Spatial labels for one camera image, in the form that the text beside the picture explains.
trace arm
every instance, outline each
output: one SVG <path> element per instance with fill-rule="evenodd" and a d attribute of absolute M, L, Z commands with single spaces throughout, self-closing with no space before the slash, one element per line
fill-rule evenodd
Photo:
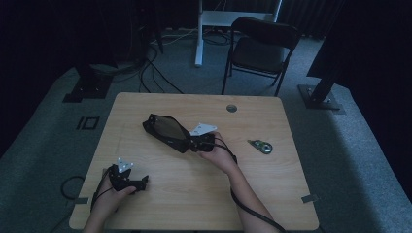
<path fill-rule="evenodd" d="M 106 219 L 115 212 L 120 202 L 134 190 L 136 190 L 136 187 L 130 186 L 121 191 L 115 191 L 112 188 L 109 177 L 106 176 L 99 190 L 99 194 L 101 194 L 101 196 L 94 203 L 93 210 L 88 217 L 83 232 L 103 232 L 104 222 Z"/>
<path fill-rule="evenodd" d="M 219 133 L 215 133 L 215 137 L 217 138 L 215 143 L 224 146 L 223 142 L 220 141 L 222 139 L 221 135 Z M 228 175 L 230 186 L 241 203 L 255 212 L 273 219 L 271 214 L 267 211 L 263 203 L 261 203 L 252 188 L 249 186 L 249 183 L 239 166 L 237 166 L 231 155 L 225 149 L 214 147 L 210 152 L 200 152 L 199 154 L 201 157 L 209 160 Z M 279 232 L 275 227 L 255 216 L 252 216 L 243 209 L 238 207 L 237 211 L 245 232 Z"/>

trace grey carpet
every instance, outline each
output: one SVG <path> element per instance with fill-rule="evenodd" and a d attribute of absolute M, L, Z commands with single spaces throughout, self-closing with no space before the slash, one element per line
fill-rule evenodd
<path fill-rule="evenodd" d="M 296 86 L 319 81 L 306 78 L 306 73 L 321 44 L 300 41 L 279 94 L 309 188 L 320 197 L 315 207 L 321 226 L 325 232 L 412 232 L 411 203 L 349 90 L 338 85 L 332 90 L 346 115 L 304 106 Z M 220 94 L 227 50 L 228 46 L 205 44 L 203 65 L 195 68 L 195 41 L 179 40 L 166 45 L 154 64 L 184 93 Z M 235 72 L 226 94 L 273 95 L 271 80 L 249 77 Z M 158 74 L 154 78 L 165 92 L 177 93 Z M 60 185 L 72 176 L 86 175 L 116 95 L 147 92 L 138 76 L 120 75 L 106 99 L 62 103 L 77 79 L 71 69 L 54 83 L 0 160 L 0 232 L 50 232 L 55 227 L 54 232 L 77 232 L 67 218 L 74 203 L 61 195 Z M 151 92 L 162 91 L 151 68 L 144 83 Z M 99 117 L 97 127 L 78 129 L 82 117 Z M 73 180 L 66 192 L 76 195 L 81 185 Z"/>

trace chair backrest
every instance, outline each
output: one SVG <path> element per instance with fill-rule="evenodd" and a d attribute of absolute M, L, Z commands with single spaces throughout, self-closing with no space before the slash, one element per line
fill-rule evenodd
<path fill-rule="evenodd" d="M 231 32 L 239 31 L 257 41 L 294 50 L 301 33 L 293 26 L 256 19 L 239 17 L 233 21 Z"/>

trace person's right hand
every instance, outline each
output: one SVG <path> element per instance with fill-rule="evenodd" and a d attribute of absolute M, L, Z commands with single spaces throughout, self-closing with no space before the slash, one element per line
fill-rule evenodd
<path fill-rule="evenodd" d="M 215 144 L 225 147 L 221 134 L 218 132 L 212 133 L 215 135 Z M 209 160 L 226 174 L 229 174 L 231 171 L 233 171 L 233 169 L 238 168 L 230 153 L 223 148 L 214 146 L 212 151 L 200 151 L 199 155 L 202 158 Z"/>

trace table top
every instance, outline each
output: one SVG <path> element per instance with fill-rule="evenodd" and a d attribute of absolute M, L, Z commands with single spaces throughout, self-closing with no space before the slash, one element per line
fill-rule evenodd
<path fill-rule="evenodd" d="M 235 113 L 226 107 L 234 105 Z M 113 105 L 75 206 L 70 226 L 82 229 L 102 169 L 118 157 L 133 162 L 130 179 L 149 175 L 145 191 L 128 196 L 106 222 L 109 229 L 241 230 L 227 176 L 188 150 L 180 153 L 146 133 L 150 114 L 171 116 L 188 131 L 217 125 L 251 187 L 274 219 L 289 230 L 319 226 L 309 189 L 279 98 L 227 95 L 120 93 Z M 273 146 L 263 154 L 247 140 Z"/>

